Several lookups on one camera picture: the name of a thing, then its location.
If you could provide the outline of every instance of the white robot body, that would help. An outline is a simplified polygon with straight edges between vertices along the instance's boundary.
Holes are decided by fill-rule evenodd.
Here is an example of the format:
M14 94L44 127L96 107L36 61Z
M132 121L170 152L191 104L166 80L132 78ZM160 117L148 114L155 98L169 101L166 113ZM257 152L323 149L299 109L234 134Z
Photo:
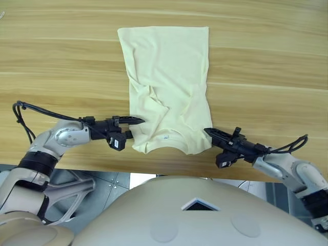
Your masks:
M231 185L167 176L120 196L73 242L73 246L89 245L327 246L328 240Z

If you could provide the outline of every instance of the wood grain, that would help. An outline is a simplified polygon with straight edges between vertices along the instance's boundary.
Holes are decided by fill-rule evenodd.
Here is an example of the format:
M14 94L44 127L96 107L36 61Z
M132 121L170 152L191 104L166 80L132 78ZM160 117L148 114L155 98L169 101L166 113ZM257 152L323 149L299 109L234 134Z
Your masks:
M328 177L327 1L2 0L0 163L18 164L29 144L11 105L24 100L75 117L129 114L120 27L209 26L207 97L213 125L281 146L308 133L295 156ZM24 112L40 133L56 120ZM240 161L219 170L212 148L122 152L104 141L69 151L59 168L272 180Z

